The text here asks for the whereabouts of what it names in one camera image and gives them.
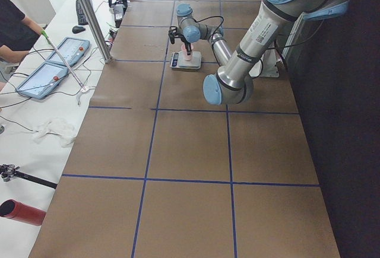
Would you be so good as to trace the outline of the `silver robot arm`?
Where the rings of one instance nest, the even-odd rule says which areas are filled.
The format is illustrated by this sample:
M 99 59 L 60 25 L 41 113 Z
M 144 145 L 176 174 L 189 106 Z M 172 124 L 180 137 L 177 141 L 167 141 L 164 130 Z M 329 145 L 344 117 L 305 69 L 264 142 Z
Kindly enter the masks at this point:
M 286 24 L 300 16 L 311 21 L 339 17 L 348 6 L 349 0 L 262 0 L 256 19 L 232 52 L 219 27 L 195 21 L 190 5 L 180 4 L 176 9 L 178 26 L 170 28 L 168 35 L 172 43 L 181 39 L 186 53 L 192 52 L 192 43 L 208 41 L 220 67 L 205 77 L 204 97 L 213 105 L 239 104 L 253 92 L 250 70 Z

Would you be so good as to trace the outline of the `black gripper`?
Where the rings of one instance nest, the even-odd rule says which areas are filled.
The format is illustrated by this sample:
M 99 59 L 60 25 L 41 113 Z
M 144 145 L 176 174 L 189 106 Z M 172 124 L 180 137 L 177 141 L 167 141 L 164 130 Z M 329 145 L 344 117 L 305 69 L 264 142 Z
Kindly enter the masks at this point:
M 180 39 L 185 46 L 184 52 L 186 53 L 186 55 L 191 55 L 192 54 L 192 44 L 189 43 L 184 37 L 181 37 Z

